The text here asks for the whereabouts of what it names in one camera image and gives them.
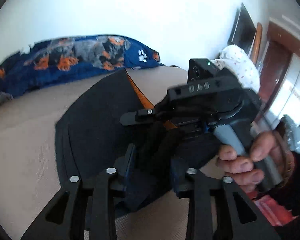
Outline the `person's right hand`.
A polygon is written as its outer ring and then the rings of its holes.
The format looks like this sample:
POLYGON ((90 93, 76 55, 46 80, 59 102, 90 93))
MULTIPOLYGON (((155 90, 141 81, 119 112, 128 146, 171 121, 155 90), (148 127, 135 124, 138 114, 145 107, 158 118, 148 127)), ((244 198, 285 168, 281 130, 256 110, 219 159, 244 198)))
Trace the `person's right hand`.
POLYGON ((216 165, 230 176, 246 193, 253 192, 265 178, 264 172, 254 165, 271 157, 282 178, 287 180, 294 170, 294 156, 277 131, 260 133, 254 140, 249 156, 239 156, 230 145, 222 145, 216 165))

